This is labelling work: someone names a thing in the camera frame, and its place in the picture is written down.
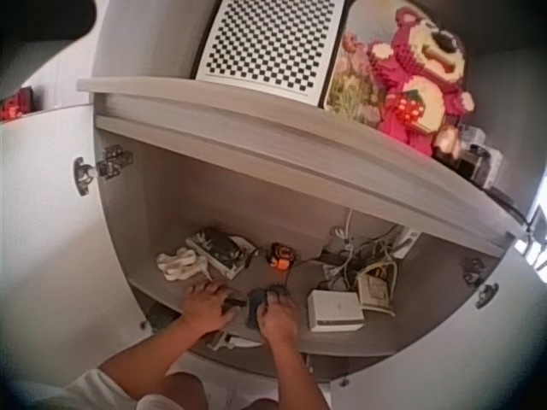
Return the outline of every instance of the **tape measure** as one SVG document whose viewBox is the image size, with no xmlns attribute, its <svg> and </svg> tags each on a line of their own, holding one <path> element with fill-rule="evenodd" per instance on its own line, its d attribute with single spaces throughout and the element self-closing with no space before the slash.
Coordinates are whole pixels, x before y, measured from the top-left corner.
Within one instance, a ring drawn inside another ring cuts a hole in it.
<svg viewBox="0 0 547 410">
<path fill-rule="evenodd" d="M 268 254 L 268 263 L 270 266 L 280 271 L 289 269 L 296 259 L 297 255 L 294 250 L 281 243 L 273 243 Z"/>
</svg>

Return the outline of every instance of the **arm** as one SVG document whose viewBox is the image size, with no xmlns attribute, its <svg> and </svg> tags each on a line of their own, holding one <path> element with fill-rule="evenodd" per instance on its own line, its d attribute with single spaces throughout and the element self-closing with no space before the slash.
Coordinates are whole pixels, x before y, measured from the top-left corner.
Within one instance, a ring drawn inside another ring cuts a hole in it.
<svg viewBox="0 0 547 410">
<path fill-rule="evenodd" d="M 374 77 L 388 87 L 394 87 L 407 78 L 407 74 L 395 58 L 395 51 L 388 43 L 371 43 L 368 46 L 368 60 Z"/>
<path fill-rule="evenodd" d="M 444 109 L 448 115 L 465 115 L 475 109 L 475 103 L 471 94 L 467 91 L 456 91 L 444 94 Z"/>
<path fill-rule="evenodd" d="M 167 329 L 105 361 L 100 369 L 133 399 L 152 392 L 169 367 L 205 333 L 232 320 L 222 304 L 231 291 L 222 283 L 199 284 L 191 289 L 184 314 Z"/>
<path fill-rule="evenodd" d="M 297 308 L 285 296 L 268 293 L 258 323 L 272 350 L 279 378 L 279 410 L 328 410 L 323 394 L 309 374 L 297 346 Z"/>
</svg>

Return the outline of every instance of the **white router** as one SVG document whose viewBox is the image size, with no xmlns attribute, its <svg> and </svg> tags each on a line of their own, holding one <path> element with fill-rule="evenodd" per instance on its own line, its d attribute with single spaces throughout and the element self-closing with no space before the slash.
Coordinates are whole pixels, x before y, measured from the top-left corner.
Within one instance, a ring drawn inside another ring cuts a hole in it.
<svg viewBox="0 0 547 410">
<path fill-rule="evenodd" d="M 313 332 L 357 331 L 365 325 L 354 292 L 313 290 L 308 296 L 309 329 Z"/>
</svg>

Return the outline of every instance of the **checkerboard pattern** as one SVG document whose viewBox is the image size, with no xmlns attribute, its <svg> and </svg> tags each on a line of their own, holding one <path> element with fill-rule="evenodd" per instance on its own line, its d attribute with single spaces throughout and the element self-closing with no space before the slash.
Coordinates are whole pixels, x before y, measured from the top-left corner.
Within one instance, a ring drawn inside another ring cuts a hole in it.
<svg viewBox="0 0 547 410">
<path fill-rule="evenodd" d="M 344 0 L 225 0 L 197 79 L 317 105 Z"/>
</svg>

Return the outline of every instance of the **white plug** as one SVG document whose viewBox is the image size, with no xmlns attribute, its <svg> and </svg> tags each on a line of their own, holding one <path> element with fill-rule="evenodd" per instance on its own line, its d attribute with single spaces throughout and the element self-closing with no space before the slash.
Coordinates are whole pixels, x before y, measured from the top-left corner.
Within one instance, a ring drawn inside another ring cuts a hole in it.
<svg viewBox="0 0 547 410">
<path fill-rule="evenodd" d="M 420 231 L 405 226 L 393 244 L 391 256 L 396 259 L 403 259 L 412 249 L 420 235 Z"/>
</svg>

